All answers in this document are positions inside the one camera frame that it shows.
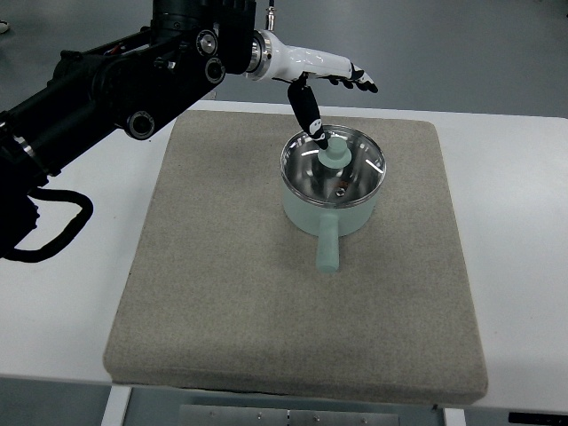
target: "lid knob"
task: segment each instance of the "lid knob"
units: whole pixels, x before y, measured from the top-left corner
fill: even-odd
[[[324,166],[330,169],[342,169],[351,162],[351,151],[347,147],[347,141],[338,136],[329,138],[329,147],[320,149],[318,159]]]

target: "white table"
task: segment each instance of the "white table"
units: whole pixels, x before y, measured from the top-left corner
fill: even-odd
[[[292,114],[289,106],[218,101],[193,108]],[[321,113],[435,124],[489,374],[475,406],[568,413],[568,120]],[[111,383],[102,355],[171,128],[149,142],[117,131],[52,179],[48,187],[89,195],[95,213],[51,260],[0,260],[0,376]],[[76,212],[39,204],[39,229],[21,248],[43,245]]]

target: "saucepan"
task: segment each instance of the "saucepan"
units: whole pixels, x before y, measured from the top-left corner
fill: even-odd
[[[316,267],[337,272],[339,237],[354,233],[371,217],[386,174],[381,148],[364,133],[324,125],[329,148],[320,150],[305,132],[282,150],[284,211],[294,225],[319,238]]]

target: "black cable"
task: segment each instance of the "black cable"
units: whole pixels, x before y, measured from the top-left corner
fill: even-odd
[[[86,195],[61,189],[35,188],[29,193],[29,196],[36,200],[71,202],[81,207],[81,211],[71,219],[65,229],[40,249],[21,250],[16,248],[4,256],[8,260],[35,264],[57,255],[69,245],[91,218],[93,205]]]

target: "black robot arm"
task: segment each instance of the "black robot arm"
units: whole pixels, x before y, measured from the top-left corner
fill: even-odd
[[[244,73],[255,13],[249,0],[154,0],[150,28],[91,51],[63,51],[47,87],[0,114],[0,257],[35,262],[63,249],[92,206],[37,188],[114,130],[150,138],[225,73]],[[14,249],[36,227],[28,196],[83,207],[59,241],[35,255]]]

